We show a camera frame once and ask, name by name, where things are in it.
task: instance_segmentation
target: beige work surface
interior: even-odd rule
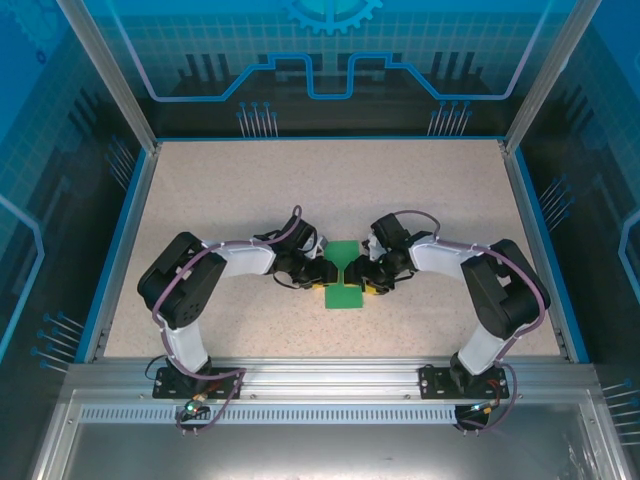
[[[372,222],[427,210],[441,237],[516,241],[529,256],[502,158],[489,140],[305,140],[166,143],[136,237],[105,355],[163,352],[136,292],[140,276],[182,231],[247,239],[280,228],[295,204],[329,240],[362,241]],[[427,219],[403,216],[411,232]],[[462,282],[418,274],[362,309],[327,310],[322,290],[293,291],[270,276],[222,280],[200,317],[212,356],[451,355],[478,325]],[[558,354],[550,322],[512,354]]]

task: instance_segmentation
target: enclosure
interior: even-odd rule
[[[635,478],[638,18],[631,0],[0,0],[3,475]],[[464,283],[418,273],[336,307],[333,287],[245,275],[199,320],[213,364],[247,369],[239,396],[182,438],[137,284],[178,233],[248,239],[296,204],[356,256],[404,209],[519,245],[551,306],[506,357],[500,428],[463,434],[472,399],[422,398],[419,369],[478,324]]]

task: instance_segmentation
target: green block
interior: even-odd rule
[[[360,287],[345,287],[343,274],[347,265],[360,256],[359,243],[355,240],[329,242],[324,256],[340,271],[338,283],[324,289],[325,308],[362,308],[362,290]]]

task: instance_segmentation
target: black mounting plate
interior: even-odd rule
[[[503,368],[490,368],[474,378],[473,385],[461,394],[458,386],[451,379],[449,367],[434,367],[425,365],[418,369],[418,384],[422,400],[493,400],[495,390],[487,384],[489,380],[496,380],[500,385],[500,399],[509,398],[509,386]]]
[[[233,370],[237,370],[237,368],[214,368],[210,372],[207,372],[207,375],[219,375]],[[177,377],[174,372],[174,370],[168,367],[158,369],[156,372],[156,381],[153,385],[153,393],[151,395],[153,398],[188,400],[194,395],[200,393],[190,391],[190,389],[179,380],[179,377]],[[212,400],[226,400],[229,398],[229,393],[231,393],[236,380],[237,377],[230,377],[221,380],[220,384],[215,389],[208,392],[207,398]],[[234,399],[240,398],[241,389],[242,387],[238,388],[238,391],[233,395]]]

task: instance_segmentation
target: gear icon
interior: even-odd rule
[[[311,27],[314,34],[360,28],[363,19],[373,18],[373,9],[382,7],[382,0],[283,0],[289,20],[297,20],[301,28]]]
[[[5,0],[4,5],[38,49],[44,49],[58,33],[60,14],[55,0]]]

